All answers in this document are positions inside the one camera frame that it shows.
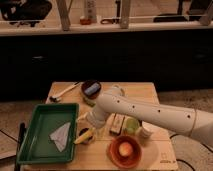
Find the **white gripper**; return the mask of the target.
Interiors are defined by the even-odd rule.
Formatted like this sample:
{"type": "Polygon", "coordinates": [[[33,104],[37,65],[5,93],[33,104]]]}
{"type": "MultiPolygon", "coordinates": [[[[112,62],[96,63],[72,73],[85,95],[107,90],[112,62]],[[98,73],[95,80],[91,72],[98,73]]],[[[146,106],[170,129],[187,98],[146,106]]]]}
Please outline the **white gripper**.
{"type": "Polygon", "coordinates": [[[100,129],[106,124],[107,114],[101,109],[93,108],[86,113],[86,119],[93,127],[100,129]]]}

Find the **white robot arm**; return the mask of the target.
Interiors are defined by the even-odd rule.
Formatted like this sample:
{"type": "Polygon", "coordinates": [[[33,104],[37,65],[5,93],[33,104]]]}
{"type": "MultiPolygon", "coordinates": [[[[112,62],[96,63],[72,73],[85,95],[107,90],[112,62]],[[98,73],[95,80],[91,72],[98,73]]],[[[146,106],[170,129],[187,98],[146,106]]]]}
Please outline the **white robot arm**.
{"type": "Polygon", "coordinates": [[[98,96],[95,106],[86,113],[86,119],[100,129],[112,113],[134,117],[213,148],[213,113],[132,100],[125,97],[122,88],[117,85],[98,96]]]}

